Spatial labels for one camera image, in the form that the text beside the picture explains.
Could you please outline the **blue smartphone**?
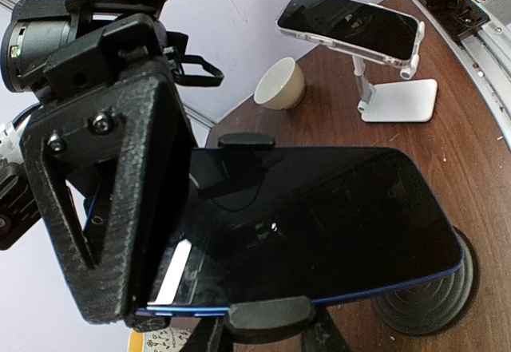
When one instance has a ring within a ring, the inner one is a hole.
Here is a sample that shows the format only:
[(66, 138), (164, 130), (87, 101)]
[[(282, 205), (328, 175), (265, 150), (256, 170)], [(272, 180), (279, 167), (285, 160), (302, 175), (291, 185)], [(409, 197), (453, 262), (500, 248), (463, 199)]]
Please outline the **blue smartphone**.
[(176, 175), (138, 314), (205, 317), (296, 296), (325, 306), (461, 266), (453, 226), (394, 148), (197, 148)]

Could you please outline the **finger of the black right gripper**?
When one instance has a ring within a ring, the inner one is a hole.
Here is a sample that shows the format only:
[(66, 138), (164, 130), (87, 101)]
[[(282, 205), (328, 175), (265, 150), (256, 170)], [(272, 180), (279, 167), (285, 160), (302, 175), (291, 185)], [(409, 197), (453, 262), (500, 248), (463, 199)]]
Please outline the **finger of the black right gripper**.
[(82, 317), (125, 320), (150, 283), (156, 208), (182, 193), (192, 135), (170, 71), (144, 66), (34, 112), (22, 153), (38, 209)]
[(123, 320), (128, 328), (136, 332), (163, 330), (170, 325), (170, 317), (165, 316), (127, 314)]

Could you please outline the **black front phone stand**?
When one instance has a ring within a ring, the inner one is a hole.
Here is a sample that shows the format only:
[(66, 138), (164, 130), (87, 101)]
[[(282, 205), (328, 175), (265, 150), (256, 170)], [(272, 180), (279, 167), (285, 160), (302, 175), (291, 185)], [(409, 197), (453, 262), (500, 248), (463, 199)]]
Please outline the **black front phone stand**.
[[(231, 145), (223, 148), (274, 147)], [(410, 336), (441, 333), (463, 317), (470, 305), (478, 285), (478, 262), (468, 239), (453, 228), (463, 252), (461, 266), (455, 272), (362, 298), (370, 299), (380, 319), (397, 332)], [(212, 330), (229, 342), (260, 344), (300, 335), (305, 350), (344, 350), (347, 345), (327, 312), (328, 307), (335, 304), (324, 306), (305, 296), (237, 303), (223, 314), (212, 315), (219, 319)]]

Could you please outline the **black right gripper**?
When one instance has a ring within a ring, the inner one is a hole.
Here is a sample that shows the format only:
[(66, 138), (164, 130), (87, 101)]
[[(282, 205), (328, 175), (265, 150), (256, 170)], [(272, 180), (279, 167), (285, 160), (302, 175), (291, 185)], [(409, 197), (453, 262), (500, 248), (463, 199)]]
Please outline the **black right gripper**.
[(43, 105), (140, 81), (176, 94), (164, 51), (168, 32), (155, 17), (109, 20), (74, 16), (13, 20), (2, 39), (2, 79), (12, 93), (33, 93)]

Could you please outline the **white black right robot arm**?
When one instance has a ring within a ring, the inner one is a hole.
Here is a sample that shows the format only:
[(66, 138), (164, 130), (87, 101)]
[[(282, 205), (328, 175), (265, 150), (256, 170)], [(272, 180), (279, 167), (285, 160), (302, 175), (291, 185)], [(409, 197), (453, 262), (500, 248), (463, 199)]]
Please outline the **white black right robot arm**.
[(1, 247), (46, 225), (85, 321), (148, 332), (146, 310), (196, 147), (179, 86), (224, 76), (159, 16), (167, 0), (20, 0), (1, 72), (38, 103), (1, 129)]

